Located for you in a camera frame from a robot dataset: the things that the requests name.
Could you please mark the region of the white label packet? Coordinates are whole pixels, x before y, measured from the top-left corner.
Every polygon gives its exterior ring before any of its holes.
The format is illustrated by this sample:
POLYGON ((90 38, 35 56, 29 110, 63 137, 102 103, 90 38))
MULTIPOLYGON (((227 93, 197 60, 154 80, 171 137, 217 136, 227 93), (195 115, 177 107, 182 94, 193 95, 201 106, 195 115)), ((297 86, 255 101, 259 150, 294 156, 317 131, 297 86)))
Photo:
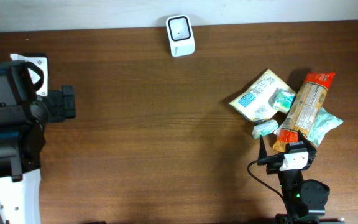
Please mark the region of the white label packet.
POLYGON ((284 123, 282 123, 273 133, 276 135, 276 136, 279 136, 280 135, 280 131, 281 129, 283 128, 284 126, 284 123))

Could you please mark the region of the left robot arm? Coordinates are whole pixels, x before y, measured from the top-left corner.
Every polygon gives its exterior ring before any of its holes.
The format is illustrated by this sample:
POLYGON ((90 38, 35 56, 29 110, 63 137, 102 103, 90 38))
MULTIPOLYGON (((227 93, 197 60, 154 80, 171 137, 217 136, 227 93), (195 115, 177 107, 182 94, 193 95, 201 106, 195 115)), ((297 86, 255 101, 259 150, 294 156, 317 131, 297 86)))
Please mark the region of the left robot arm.
POLYGON ((76 117, 71 85, 48 89, 45 53, 0 63, 0 223, 40 223, 40 153, 49 123, 76 117))

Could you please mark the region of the cream noodle packet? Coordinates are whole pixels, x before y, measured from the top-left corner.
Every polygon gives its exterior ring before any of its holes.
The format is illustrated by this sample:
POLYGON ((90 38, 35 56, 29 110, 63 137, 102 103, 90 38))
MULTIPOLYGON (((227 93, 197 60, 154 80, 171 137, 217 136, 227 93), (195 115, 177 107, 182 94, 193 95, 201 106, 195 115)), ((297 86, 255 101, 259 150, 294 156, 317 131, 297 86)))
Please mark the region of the cream noodle packet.
POLYGON ((270 69, 251 84, 251 86, 232 100, 229 104, 243 117, 253 123, 260 123, 272 118, 278 109, 272 106, 273 100, 280 90, 291 94, 296 92, 270 69))

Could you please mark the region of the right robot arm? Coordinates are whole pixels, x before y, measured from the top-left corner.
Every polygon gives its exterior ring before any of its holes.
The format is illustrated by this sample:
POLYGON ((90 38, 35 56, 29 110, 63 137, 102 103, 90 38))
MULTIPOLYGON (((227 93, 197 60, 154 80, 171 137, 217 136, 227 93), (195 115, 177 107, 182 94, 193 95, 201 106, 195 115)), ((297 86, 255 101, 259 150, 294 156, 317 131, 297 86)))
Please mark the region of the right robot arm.
POLYGON ((297 141, 285 145, 285 151, 268 156, 263 137, 259 137, 260 148, 258 159, 248 166, 256 164, 265 166, 268 175, 276 174, 280 184, 277 191, 257 177, 254 179, 272 190, 283 201, 285 214, 277 214, 274 223, 344 223, 343 219, 323 219, 326 213, 330 188, 317 180, 303 178, 315 157, 316 148, 297 132, 297 141))

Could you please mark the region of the orange spaghetti packet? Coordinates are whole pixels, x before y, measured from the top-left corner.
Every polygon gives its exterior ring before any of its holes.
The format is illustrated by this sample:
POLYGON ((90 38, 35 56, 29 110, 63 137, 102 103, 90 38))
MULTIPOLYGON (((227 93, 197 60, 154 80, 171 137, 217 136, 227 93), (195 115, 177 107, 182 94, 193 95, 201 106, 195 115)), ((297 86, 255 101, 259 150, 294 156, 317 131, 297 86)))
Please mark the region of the orange spaghetti packet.
POLYGON ((284 152, 286 144, 298 142, 298 131, 308 137, 335 75, 334 72, 307 74, 281 125, 274 150, 284 152))

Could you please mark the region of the teal flushable wipes pack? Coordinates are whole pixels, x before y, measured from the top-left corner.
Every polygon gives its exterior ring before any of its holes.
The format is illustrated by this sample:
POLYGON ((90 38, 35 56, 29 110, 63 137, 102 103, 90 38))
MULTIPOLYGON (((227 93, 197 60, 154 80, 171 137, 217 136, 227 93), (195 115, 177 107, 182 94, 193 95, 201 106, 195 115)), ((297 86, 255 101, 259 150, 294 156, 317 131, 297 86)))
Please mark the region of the teal flushable wipes pack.
POLYGON ((325 135, 332 129, 337 128, 343 123, 343 120, 328 113, 324 108, 321 108, 313 127, 311 128, 307 140, 318 147, 325 135))

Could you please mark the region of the small teal tissue pack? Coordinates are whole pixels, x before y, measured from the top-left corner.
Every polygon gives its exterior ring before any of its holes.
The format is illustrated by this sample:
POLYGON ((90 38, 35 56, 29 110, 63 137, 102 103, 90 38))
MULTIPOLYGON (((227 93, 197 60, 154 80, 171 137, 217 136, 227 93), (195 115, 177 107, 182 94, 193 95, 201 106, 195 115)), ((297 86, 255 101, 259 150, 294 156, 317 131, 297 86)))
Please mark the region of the small teal tissue pack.
POLYGON ((296 93, 277 88, 268 102, 273 109, 287 114, 293 104, 295 97, 296 93))

